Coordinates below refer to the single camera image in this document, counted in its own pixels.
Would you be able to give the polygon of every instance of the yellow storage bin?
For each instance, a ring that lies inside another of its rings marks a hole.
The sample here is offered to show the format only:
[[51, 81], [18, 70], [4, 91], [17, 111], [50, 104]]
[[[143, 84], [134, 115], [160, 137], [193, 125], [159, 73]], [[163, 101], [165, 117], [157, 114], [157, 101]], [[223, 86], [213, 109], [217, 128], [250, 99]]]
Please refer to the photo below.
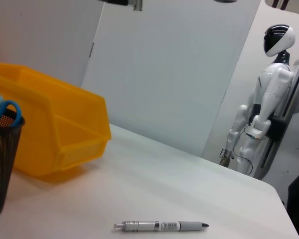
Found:
[[16, 101], [25, 125], [18, 170], [42, 176], [102, 156], [111, 139], [104, 98], [24, 66], [0, 63], [0, 94]]

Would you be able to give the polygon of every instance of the mechanical pen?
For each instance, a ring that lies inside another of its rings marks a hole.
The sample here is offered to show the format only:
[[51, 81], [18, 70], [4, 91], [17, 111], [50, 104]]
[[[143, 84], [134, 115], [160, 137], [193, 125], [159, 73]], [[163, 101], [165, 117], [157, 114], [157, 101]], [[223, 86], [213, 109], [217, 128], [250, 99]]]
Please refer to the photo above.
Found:
[[158, 232], [158, 231], [201, 231], [209, 227], [206, 223], [200, 222], [122, 222], [114, 224], [114, 229], [125, 232]]

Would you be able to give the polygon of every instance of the table surface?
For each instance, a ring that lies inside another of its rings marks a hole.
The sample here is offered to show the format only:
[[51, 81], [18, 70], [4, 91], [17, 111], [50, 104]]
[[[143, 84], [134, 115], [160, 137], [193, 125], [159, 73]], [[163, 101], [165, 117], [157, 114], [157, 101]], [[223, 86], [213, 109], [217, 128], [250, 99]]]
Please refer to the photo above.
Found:
[[[298, 239], [275, 189], [122, 128], [102, 158], [40, 180], [13, 172], [0, 239]], [[124, 233], [122, 221], [200, 221], [202, 232]]]

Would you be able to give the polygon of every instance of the white humanoid robot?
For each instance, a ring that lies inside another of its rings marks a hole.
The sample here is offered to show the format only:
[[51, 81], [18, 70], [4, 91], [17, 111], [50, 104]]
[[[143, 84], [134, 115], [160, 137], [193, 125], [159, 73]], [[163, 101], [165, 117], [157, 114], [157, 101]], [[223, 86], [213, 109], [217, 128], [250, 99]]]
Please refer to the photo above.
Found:
[[258, 77], [256, 85], [246, 105], [238, 109], [235, 121], [227, 137], [226, 148], [220, 164], [228, 167], [230, 158], [243, 130], [248, 136], [237, 155], [237, 171], [250, 174], [254, 153], [272, 124], [270, 118], [285, 99], [287, 89], [294, 74], [289, 67], [289, 53], [286, 51], [295, 43], [295, 33], [290, 26], [274, 25], [267, 29], [264, 38], [264, 50], [267, 56], [277, 55]]

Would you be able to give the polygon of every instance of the black mesh pencil holder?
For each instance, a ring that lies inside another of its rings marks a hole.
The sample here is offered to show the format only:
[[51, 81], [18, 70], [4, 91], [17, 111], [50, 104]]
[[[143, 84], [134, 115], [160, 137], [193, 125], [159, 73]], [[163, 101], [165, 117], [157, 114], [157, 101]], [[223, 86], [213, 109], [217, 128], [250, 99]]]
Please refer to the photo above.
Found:
[[18, 125], [9, 127], [15, 117], [16, 112], [7, 109], [0, 119], [0, 213], [5, 202], [21, 128], [25, 124], [22, 118]]

